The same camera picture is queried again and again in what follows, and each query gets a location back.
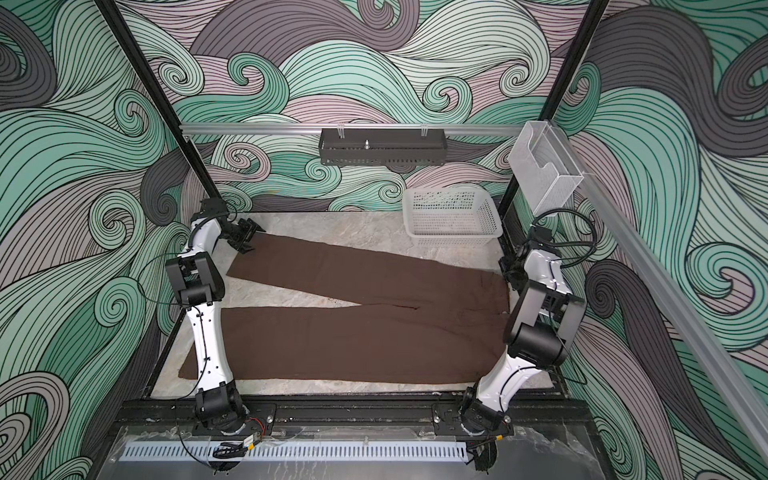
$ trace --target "black cable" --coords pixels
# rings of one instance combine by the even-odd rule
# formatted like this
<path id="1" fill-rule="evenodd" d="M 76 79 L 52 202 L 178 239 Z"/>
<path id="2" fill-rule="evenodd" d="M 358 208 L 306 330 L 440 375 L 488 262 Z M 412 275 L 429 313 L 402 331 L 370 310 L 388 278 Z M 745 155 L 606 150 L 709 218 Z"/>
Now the black cable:
<path id="1" fill-rule="evenodd" d="M 549 319 L 550 319 L 550 321 L 552 321 L 552 324 L 550 326 L 552 327 L 552 329 L 554 329 L 554 316 L 552 315 L 552 310 L 547 308 L 547 313 L 549 313 Z M 560 354 L 563 352 L 563 350 L 565 350 L 565 342 L 563 341 L 562 338 L 560 338 L 560 336 L 557 334 L 557 332 L 554 333 L 554 336 L 558 340 L 560 340 L 561 347 L 560 347 L 560 352 L 558 352 L 558 356 L 560 356 Z M 564 379 L 564 380 L 570 380 L 571 382 L 578 383 L 580 385 L 587 385 L 586 381 L 582 382 L 582 381 L 579 381 L 579 380 L 575 380 L 575 379 L 569 378 L 569 377 L 563 375 L 563 372 L 558 372 L 554 368 L 555 367 L 552 367 L 552 370 L 544 369 L 544 371 L 547 372 L 547 373 L 550 373 L 552 375 L 562 377 L 562 379 Z"/>
<path id="2" fill-rule="evenodd" d="M 210 222 L 213 219 L 220 218 L 220 217 L 228 217 L 231 213 L 234 213 L 234 217 L 232 217 L 232 220 L 227 220 L 227 223 L 233 223 L 237 219 L 237 215 L 240 214 L 240 212 L 237 211 L 237 208 L 232 207 L 232 210 L 235 210 L 234 212 L 227 211 L 225 214 L 218 214 L 218 215 L 212 215 L 210 217 L 205 217 L 205 220 L 195 225 L 194 229 L 192 229 L 192 232 L 190 233 L 190 239 L 189 242 L 187 242 L 187 248 L 190 250 L 192 249 L 192 240 L 194 240 L 194 235 L 200 231 L 201 228 L 203 228 L 203 225 Z"/>
<path id="3" fill-rule="evenodd" d="M 203 335 L 203 353 L 205 355 L 204 361 L 203 361 L 203 371 L 205 371 L 205 367 L 208 365 L 208 346 L 205 343 L 205 329 L 203 328 L 203 324 L 202 324 L 202 322 L 203 322 L 203 320 L 202 320 L 203 319 L 203 314 L 200 311 L 200 309 L 197 308 L 196 306 L 193 306 L 193 308 L 195 310 L 197 310 L 197 315 L 198 315 L 197 318 L 200 319 L 200 333 Z M 177 399 L 174 399 L 174 410 L 176 410 L 177 413 L 179 411 L 178 401 L 182 400 L 182 399 L 186 399 L 188 396 L 190 396 L 193 393 L 195 393 L 195 390 L 197 390 L 197 386 L 200 385 L 200 380 L 202 378 L 203 378 L 203 374 L 201 373 L 199 376 L 197 376 L 197 381 L 195 382 L 194 387 L 192 387 L 192 390 L 188 394 L 186 394 L 185 396 L 181 396 L 181 397 L 179 397 Z M 187 453 L 187 455 L 192 457 L 195 460 L 195 462 L 197 462 L 197 463 L 199 463 L 201 465 L 205 465 L 206 467 L 210 468 L 211 470 L 214 471 L 214 473 L 222 472 L 222 470 L 220 470 L 220 469 L 218 469 L 216 467 L 213 467 L 210 463 L 203 462 L 198 457 L 192 455 L 192 452 L 190 452 L 190 450 L 184 444 L 184 437 L 181 435 L 181 427 L 179 427 L 179 415 L 176 415 L 176 419 L 175 420 L 176 420 L 176 431 L 179 433 L 179 442 L 181 442 L 181 448 L 184 449 L 184 451 Z"/>
<path id="4" fill-rule="evenodd" d="M 507 378 L 506 382 L 504 382 L 504 385 L 502 385 L 502 388 L 498 391 L 498 407 L 499 408 L 502 407 L 502 395 L 504 394 L 504 389 L 507 387 L 507 384 L 509 383 L 509 381 L 512 380 L 512 377 L 517 375 L 519 372 L 522 372 L 523 370 L 528 370 L 528 369 L 538 369 L 538 367 L 537 366 L 523 366 L 523 367 L 520 367 L 519 369 L 515 370 Z"/>
<path id="5" fill-rule="evenodd" d="M 576 257 L 576 261 L 573 261 L 573 262 L 570 262 L 570 263 L 564 263 L 564 264 L 560 265 L 560 268 L 562 268 L 562 269 L 563 268 L 571 268 L 572 266 L 577 266 L 577 265 L 581 264 L 587 258 L 589 258 L 589 256 L 591 254 L 593 254 L 594 252 L 596 252 L 598 250 L 598 231 L 594 227 L 594 223 L 592 222 L 592 220 L 589 219 L 589 217 L 587 217 L 586 215 L 582 214 L 581 212 L 577 212 L 576 210 L 572 210 L 571 208 L 553 208 L 551 210 L 547 210 L 544 213 L 542 213 L 541 215 L 539 215 L 538 217 L 536 217 L 535 219 L 533 219 L 533 221 L 531 222 L 531 225 L 532 226 L 536 226 L 547 215 L 559 214 L 559 213 L 573 214 L 576 217 L 581 218 L 590 228 L 590 233 L 592 235 L 592 241 L 591 242 L 587 242 L 587 241 L 580 240 L 580 241 L 557 243 L 557 242 L 551 242 L 551 241 L 548 241 L 548 240 L 544 240 L 543 238 L 541 238 L 536 233 L 535 229 L 531 230 L 531 234 L 533 236 L 533 240 L 536 240 L 540 244 L 545 245 L 547 247 L 552 247 L 552 248 L 560 248 L 560 247 L 589 247 L 589 250 L 587 250 L 587 253 L 585 253 L 584 255 L 582 255 L 580 257 Z"/>
<path id="6" fill-rule="evenodd" d="M 147 264 L 144 265 L 144 267 L 139 271 L 139 274 L 137 275 L 137 277 L 141 277 L 141 274 L 144 273 L 144 271 L 147 269 L 147 267 L 150 266 L 152 264 L 152 262 L 154 262 L 158 258 L 160 258 L 160 257 L 176 257 L 178 255 L 184 255 L 185 253 L 186 252 L 181 252 L 181 253 L 161 253 L 160 255 L 156 255 L 156 256 L 154 256 L 154 257 L 149 259 Z M 152 298 L 148 297 L 146 294 L 144 294 L 144 288 L 141 286 L 140 283 L 138 284 L 138 286 L 139 286 L 139 295 L 141 295 L 148 302 L 156 303 L 158 305 L 178 305 L 178 306 L 181 306 L 181 304 L 178 303 L 178 302 L 161 302 L 160 300 L 152 299 Z"/>

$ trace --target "metal rail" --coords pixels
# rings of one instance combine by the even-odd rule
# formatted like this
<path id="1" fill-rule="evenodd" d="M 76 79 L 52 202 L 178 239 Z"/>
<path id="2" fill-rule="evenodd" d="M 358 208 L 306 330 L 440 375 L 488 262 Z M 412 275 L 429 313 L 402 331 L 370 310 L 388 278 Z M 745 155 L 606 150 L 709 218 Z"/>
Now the metal rail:
<path id="1" fill-rule="evenodd" d="M 181 124 L 184 135 L 320 135 L 324 128 L 418 128 L 420 130 L 441 128 L 446 135 L 481 135 L 484 137 L 515 137 L 520 134 L 522 124 L 288 124 L 194 122 Z"/>

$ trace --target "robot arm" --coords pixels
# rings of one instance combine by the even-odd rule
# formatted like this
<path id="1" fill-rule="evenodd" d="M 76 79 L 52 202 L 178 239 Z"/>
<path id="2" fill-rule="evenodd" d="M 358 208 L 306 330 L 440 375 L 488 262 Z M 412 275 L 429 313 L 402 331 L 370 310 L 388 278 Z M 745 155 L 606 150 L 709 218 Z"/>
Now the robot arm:
<path id="1" fill-rule="evenodd" d="M 240 431 L 245 409 L 237 392 L 232 370 L 227 363 L 221 333 L 221 300 L 224 281 L 210 258 L 220 238 L 246 253 L 247 243 L 257 231 L 264 231 L 252 220 L 232 224 L 220 219 L 228 215 L 220 198 L 203 200 L 203 209 L 192 218 L 192 233 L 186 252 L 168 260 L 165 270 L 176 301 L 187 311 L 197 354 L 195 415 L 209 429 L 225 433 Z"/>
<path id="2" fill-rule="evenodd" d="M 491 372 L 468 391 L 462 424 L 472 434 L 497 429 L 512 396 L 525 381 L 565 361 L 586 310 L 583 299 L 573 294 L 563 278 L 557 250 L 529 241 L 512 265 L 504 268 L 503 262 L 507 273 L 523 273 L 527 279 L 511 282 L 521 284 L 522 290 L 505 328 L 506 350 Z M 540 315 L 560 326 L 555 331 Z"/>

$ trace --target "vented metal panel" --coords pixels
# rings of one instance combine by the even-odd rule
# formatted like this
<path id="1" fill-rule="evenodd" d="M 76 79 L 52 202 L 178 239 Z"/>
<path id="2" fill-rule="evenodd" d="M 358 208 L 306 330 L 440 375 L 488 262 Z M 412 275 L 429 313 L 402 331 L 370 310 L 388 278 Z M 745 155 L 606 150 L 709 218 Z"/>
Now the vented metal panel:
<path id="1" fill-rule="evenodd" d="M 184 442 L 192 455 L 216 461 L 211 455 L 219 442 Z M 250 450 L 245 461 L 254 462 L 467 462 L 463 442 L 264 442 Z M 176 441 L 128 442 L 121 462 L 194 462 Z"/>

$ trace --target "wallpaper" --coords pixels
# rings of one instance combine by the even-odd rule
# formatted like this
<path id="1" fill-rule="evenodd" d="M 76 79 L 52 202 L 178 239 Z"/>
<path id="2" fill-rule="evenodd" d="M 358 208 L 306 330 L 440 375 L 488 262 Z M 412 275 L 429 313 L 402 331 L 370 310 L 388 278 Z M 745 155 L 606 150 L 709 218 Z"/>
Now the wallpaper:
<path id="1" fill-rule="evenodd" d="M 768 399 L 766 34 L 768 2 L 653 0 L 610 13 L 555 120 Z M 618 477 L 768 478 L 589 199 L 577 190 L 569 205 L 601 240 L 566 270 L 588 312 L 563 370 Z M 521 195 L 515 209 L 529 225 Z M 550 222 L 560 240 L 587 231 L 565 215 Z"/>
<path id="2" fill-rule="evenodd" d="M 143 393 L 202 197 L 154 189 L 176 148 L 92 0 L 0 3 L 1 477 L 84 478 Z"/>
<path id="3" fill-rule="evenodd" d="M 184 122 L 522 124 L 541 112 L 588 0 L 120 5 Z M 338 211 L 399 210 L 407 187 L 462 183 L 498 201 L 515 139 L 454 137 L 449 164 L 391 170 L 321 165 L 317 136 L 195 140 L 240 210 Z"/>

